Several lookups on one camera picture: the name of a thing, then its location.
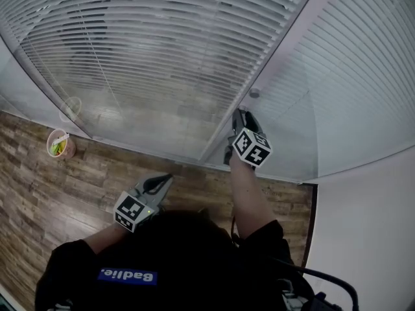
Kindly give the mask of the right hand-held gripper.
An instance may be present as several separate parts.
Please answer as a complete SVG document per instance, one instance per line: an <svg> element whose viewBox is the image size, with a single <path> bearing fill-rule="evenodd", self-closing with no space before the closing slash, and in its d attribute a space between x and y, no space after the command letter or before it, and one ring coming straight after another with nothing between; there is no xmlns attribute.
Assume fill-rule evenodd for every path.
<svg viewBox="0 0 415 311"><path fill-rule="evenodd" d="M272 154L272 146L260 134L261 126L254 115L250 111L237 108L232 114L232 130L233 135L228 138L223 163L229 165L232 155L235 154L252 168L263 166Z"/></svg>

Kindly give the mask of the pink paper cup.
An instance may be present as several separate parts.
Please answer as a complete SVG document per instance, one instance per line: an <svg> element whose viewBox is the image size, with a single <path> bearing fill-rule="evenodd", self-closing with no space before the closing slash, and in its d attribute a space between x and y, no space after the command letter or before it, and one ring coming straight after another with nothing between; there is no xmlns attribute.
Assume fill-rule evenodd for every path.
<svg viewBox="0 0 415 311"><path fill-rule="evenodd" d="M60 143L62 141L66 141L64 151L60 155L57 155L57 156L52 155L50 153L51 145ZM70 159L75 154L76 145L69 133L65 132L62 129L55 129L48 136L46 149L47 149L47 153L55 159Z"/></svg>

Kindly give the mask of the person's left forearm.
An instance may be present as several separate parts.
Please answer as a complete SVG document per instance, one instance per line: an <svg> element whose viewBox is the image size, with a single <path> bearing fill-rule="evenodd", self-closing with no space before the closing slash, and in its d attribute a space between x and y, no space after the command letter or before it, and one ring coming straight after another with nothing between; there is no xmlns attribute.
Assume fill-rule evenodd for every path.
<svg viewBox="0 0 415 311"><path fill-rule="evenodd" d="M108 227L83 239L95 254L99 254L106 248L120 242L130 232L118 223L113 223Z"/></svg>

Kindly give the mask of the dark device box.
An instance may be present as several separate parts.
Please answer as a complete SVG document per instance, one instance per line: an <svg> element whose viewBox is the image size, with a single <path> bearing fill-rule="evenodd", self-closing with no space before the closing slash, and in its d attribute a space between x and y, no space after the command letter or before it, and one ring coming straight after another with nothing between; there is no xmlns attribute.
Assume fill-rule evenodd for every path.
<svg viewBox="0 0 415 311"><path fill-rule="evenodd" d="M326 294L320 292L311 301L309 311L343 311L343 309L336 304L326 301Z"/></svg>

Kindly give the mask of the person's right forearm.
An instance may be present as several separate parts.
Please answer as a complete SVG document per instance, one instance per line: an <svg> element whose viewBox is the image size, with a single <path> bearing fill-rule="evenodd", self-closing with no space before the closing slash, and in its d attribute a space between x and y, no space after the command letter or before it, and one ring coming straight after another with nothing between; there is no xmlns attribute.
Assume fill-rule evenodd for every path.
<svg viewBox="0 0 415 311"><path fill-rule="evenodd" d="M230 159L230 181L238 234L246 239L276 217L252 167L237 155Z"/></svg>

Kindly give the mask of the dark skirting strip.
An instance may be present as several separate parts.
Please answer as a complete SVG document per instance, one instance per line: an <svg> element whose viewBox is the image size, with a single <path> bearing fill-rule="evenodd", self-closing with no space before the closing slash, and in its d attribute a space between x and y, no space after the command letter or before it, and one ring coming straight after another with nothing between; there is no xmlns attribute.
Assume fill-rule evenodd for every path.
<svg viewBox="0 0 415 311"><path fill-rule="evenodd" d="M309 252L311 248L311 242L313 238L314 224L316 218L316 208L317 208L317 198L318 198L318 185L314 183L304 183L306 186L312 187L312 197L311 197L311 212L309 218L309 227L307 231L307 240L305 244L304 255L302 259L302 267L305 267L309 258Z"/></svg>

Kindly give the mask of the grey harness clip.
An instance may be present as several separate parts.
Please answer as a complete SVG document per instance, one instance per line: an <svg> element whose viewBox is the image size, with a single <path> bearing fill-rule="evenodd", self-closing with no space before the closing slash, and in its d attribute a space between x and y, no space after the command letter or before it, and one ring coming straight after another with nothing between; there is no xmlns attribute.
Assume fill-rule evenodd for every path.
<svg viewBox="0 0 415 311"><path fill-rule="evenodd" d="M299 296L294 292L293 285L288 279L278 279L279 287L287 311L302 311L302 308L308 299Z"/></svg>
<svg viewBox="0 0 415 311"><path fill-rule="evenodd" d="M47 311L73 311L73 303L71 300L64 300L59 302L54 302Z"/></svg>

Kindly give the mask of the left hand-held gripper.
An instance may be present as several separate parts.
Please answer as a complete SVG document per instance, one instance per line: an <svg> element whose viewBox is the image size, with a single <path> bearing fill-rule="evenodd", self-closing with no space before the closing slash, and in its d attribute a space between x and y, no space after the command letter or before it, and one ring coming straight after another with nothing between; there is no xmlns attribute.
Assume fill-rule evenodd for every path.
<svg viewBox="0 0 415 311"><path fill-rule="evenodd" d="M135 190L123 191L113 208L116 223L133 233L139 224L160 211L173 182L172 174L151 173L141 176Z"/></svg>

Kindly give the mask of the glass door with blinds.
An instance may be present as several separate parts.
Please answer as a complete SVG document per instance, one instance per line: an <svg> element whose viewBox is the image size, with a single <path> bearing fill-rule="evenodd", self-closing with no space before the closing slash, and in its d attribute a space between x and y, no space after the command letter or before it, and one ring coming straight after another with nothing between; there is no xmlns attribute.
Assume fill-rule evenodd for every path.
<svg viewBox="0 0 415 311"><path fill-rule="evenodd" d="M282 37L307 0L299 3ZM259 172L305 181L415 147L415 0L329 0L255 98L274 152Z"/></svg>

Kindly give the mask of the person's black shirt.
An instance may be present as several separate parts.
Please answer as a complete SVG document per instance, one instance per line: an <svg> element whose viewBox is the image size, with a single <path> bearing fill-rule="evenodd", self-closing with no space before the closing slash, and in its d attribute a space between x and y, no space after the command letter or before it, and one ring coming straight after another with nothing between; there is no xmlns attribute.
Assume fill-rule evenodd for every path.
<svg viewBox="0 0 415 311"><path fill-rule="evenodd" d="M278 279L302 297L314 294L291 264L277 221L234 246L197 213L166 213L99 254L83 240L57 247L35 309L68 299L73 311L282 311Z"/></svg>

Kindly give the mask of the grey window bottom rail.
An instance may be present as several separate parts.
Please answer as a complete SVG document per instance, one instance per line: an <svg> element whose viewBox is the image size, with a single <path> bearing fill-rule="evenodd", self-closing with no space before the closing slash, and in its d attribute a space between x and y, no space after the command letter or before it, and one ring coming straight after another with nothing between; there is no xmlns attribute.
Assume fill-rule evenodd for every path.
<svg viewBox="0 0 415 311"><path fill-rule="evenodd" d="M150 144L150 149L148 150L140 146L124 144L118 141L112 141L102 137L94 136L91 139L91 141L109 146L112 149L112 152L116 152L115 149L117 149L118 152L120 152L121 150L124 152L131 152L134 153L135 156L141 156L148 160L152 159L154 161L155 159L158 159L164 160L169 163L175 163L176 165L206 168L223 172L230 171L229 166L226 166L222 163L224 155L224 142L221 142L219 145L217 145L213 152L208 156L207 161L204 161L202 163L195 158L188 158L180 155L168 154L167 152L156 151L152 143Z"/></svg>

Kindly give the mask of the grey window frame post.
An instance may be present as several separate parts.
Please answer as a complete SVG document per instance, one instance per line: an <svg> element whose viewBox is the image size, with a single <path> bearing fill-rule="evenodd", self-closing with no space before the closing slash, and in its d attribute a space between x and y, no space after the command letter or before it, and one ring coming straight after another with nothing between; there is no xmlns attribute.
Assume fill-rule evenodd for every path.
<svg viewBox="0 0 415 311"><path fill-rule="evenodd" d="M56 92L37 69L24 68L22 61L0 35L0 110L91 139L80 117L81 99Z"/></svg>
<svg viewBox="0 0 415 311"><path fill-rule="evenodd" d="M230 126L233 112L239 106L244 108L250 108L252 106L252 102L254 102L255 99L250 96L251 90L254 90L257 93L263 90L269 80L283 65L285 59L291 54L297 43L302 39L328 1L329 0L307 0L304 3L302 9L298 12L284 37L279 43L275 44L270 52L270 56L255 72L252 79L243 88L241 93L237 95L236 99L226 111L226 114L198 159L198 164L203 165L208 160L209 156L216 150L220 142L226 138L228 133L227 127Z"/></svg>

